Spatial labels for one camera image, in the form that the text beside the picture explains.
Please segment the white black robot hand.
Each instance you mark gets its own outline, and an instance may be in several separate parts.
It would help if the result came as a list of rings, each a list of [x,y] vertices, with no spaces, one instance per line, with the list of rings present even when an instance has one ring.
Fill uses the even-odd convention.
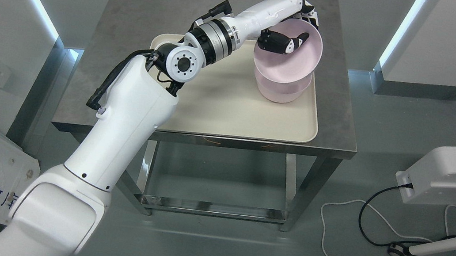
[[[288,19],[299,19],[319,29],[315,7],[306,0],[264,0],[235,17],[223,18],[234,32],[238,46],[246,39],[257,38],[260,49],[284,55],[298,50],[310,37],[309,32],[289,37],[271,30]]]

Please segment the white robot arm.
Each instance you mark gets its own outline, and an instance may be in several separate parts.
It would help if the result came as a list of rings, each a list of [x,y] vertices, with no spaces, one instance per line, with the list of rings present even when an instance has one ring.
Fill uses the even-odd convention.
[[[181,42],[133,51],[114,67],[87,101],[93,129],[12,205],[0,256],[72,256],[84,248],[125,168],[174,113],[180,88],[236,46],[229,27],[213,28],[223,16],[232,16],[228,1],[194,20]]]

